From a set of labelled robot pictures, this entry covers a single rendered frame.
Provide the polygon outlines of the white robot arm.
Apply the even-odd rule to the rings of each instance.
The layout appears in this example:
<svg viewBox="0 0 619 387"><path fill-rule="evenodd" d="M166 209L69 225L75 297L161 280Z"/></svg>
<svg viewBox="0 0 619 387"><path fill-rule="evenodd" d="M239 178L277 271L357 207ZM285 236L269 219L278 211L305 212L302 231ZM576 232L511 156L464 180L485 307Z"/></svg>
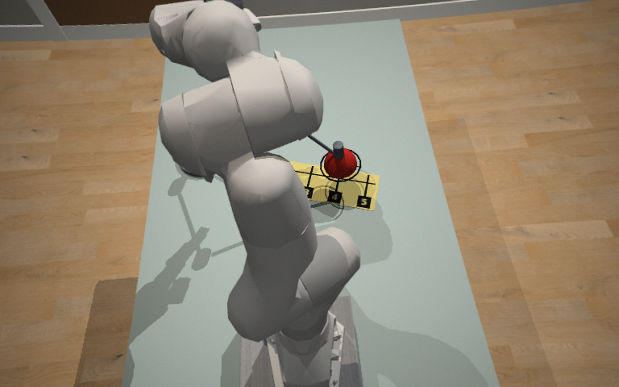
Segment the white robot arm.
<svg viewBox="0 0 619 387"><path fill-rule="evenodd" d="M243 338L267 339L274 386L339 387L344 326L329 309L360 252L341 229L316 232L301 179L268 152L316 132L323 97L296 60L260 53L261 28L242 0L155 6L160 53L213 82L161 105L161 143L190 173L224 181L247 252L228 319Z"/></svg>

